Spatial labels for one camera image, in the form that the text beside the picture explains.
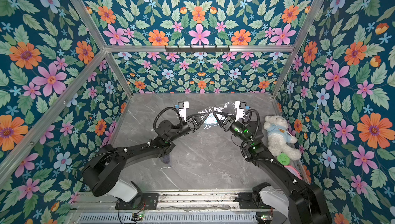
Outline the teal protractor ruler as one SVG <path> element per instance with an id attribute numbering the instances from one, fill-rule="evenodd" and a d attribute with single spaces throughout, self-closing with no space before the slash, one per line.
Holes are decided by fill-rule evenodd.
<path id="1" fill-rule="evenodd" d="M 215 115 L 213 113 L 211 113 L 211 114 L 209 114 L 209 116 L 205 120 L 204 124 L 205 124 L 206 127 L 217 126 L 218 125 L 218 121 L 217 121 Z"/>

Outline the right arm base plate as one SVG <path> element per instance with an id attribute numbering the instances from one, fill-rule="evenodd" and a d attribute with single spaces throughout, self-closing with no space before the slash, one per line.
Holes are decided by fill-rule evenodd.
<path id="1" fill-rule="evenodd" d="M 259 210 L 271 209 L 269 205 L 254 200 L 253 193 L 251 192 L 238 193 L 238 196 L 235 198 L 235 202 L 239 204 L 240 209 L 259 209 Z"/>

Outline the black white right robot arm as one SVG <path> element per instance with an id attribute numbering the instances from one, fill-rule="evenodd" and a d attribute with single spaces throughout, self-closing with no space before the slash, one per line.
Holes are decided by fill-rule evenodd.
<path id="1" fill-rule="evenodd" d="M 299 160 L 300 151 L 291 146 L 297 139 L 288 132 L 288 123 L 280 115 L 268 115 L 263 120 L 251 120 L 259 114 L 251 109 L 241 119 L 234 115 L 214 111 L 213 115 L 224 131 L 240 138 L 240 152 L 246 162 L 265 171 L 279 186 L 275 190 L 269 183 L 253 188 L 253 203 L 257 207 L 271 206 L 286 216 L 291 224 L 330 224 L 331 214 L 323 190 L 305 182 L 279 161 L 281 154 L 290 160 Z"/>

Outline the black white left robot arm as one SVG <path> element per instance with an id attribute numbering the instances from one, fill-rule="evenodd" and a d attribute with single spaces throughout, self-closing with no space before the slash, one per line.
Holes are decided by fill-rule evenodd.
<path id="1" fill-rule="evenodd" d="M 126 203 L 140 203 L 142 191 L 137 184 L 121 180 L 121 172 L 133 164 L 170 154 L 175 148 L 174 140 L 196 132 L 209 116 L 207 113 L 198 113 L 182 118 L 178 114 L 179 123 L 176 125 L 169 120 L 157 124 L 161 115 L 168 110 L 176 109 L 165 108 L 154 119 L 156 138 L 129 147 L 105 145 L 89 160 L 82 170 L 82 182 L 95 197 L 110 195 Z"/>

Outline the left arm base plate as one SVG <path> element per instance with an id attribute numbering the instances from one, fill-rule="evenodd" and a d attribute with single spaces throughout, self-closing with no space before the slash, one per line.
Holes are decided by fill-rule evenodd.
<path id="1" fill-rule="evenodd" d="M 158 193 L 138 193 L 135 198 L 129 202 L 118 199 L 116 210 L 155 210 L 158 204 Z"/>

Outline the teal ruler set pouch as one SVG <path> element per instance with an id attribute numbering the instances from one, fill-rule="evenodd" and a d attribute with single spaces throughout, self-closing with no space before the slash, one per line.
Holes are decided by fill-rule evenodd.
<path id="1" fill-rule="evenodd" d="M 235 118 L 236 113 L 237 109 L 235 103 L 232 101 L 217 106 L 209 106 L 198 112 L 198 114 L 208 115 L 203 123 L 203 128 L 205 130 L 219 126 L 218 119 L 223 123 L 227 117 Z"/>

